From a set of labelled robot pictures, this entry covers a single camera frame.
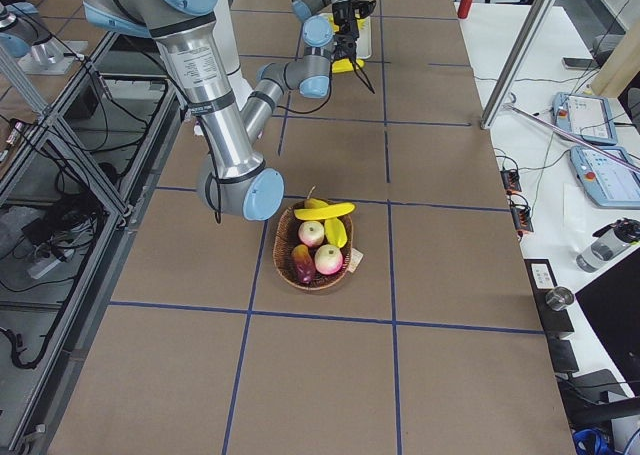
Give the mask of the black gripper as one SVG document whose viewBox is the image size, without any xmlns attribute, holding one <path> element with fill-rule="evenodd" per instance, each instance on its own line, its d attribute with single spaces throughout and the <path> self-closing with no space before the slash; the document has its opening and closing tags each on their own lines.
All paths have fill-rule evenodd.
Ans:
<svg viewBox="0 0 640 455">
<path fill-rule="evenodd" d="M 332 61 L 348 60 L 355 63 L 357 59 L 357 42 L 352 35 L 336 33 L 333 37 L 334 48 Z"/>
<path fill-rule="evenodd" d="M 338 28 L 353 28 L 357 26 L 355 11 L 351 0 L 342 0 L 332 4 L 334 24 Z"/>
</svg>

